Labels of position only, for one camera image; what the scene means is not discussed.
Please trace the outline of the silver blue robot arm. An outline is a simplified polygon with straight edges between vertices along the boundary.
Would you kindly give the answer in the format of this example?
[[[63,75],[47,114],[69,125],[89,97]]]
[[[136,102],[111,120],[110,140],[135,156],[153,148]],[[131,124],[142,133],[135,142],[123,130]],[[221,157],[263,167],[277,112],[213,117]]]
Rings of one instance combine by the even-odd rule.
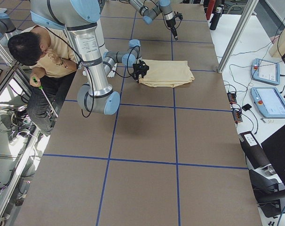
[[[176,18],[183,20],[181,13],[175,13],[169,0],[151,0],[153,8],[146,5],[146,0],[119,0],[119,2],[131,5],[142,16],[146,24],[151,24],[154,19],[162,15],[166,28],[172,33],[175,40],[178,40]]]
[[[100,19],[96,0],[32,0],[31,17],[43,27],[66,30],[69,43],[84,67],[88,82],[78,91],[77,102],[82,110],[106,115],[114,114],[120,95],[107,81],[116,63],[133,68],[135,79],[146,75],[149,67],[141,60],[139,40],[131,40],[127,52],[101,53],[95,30]]]

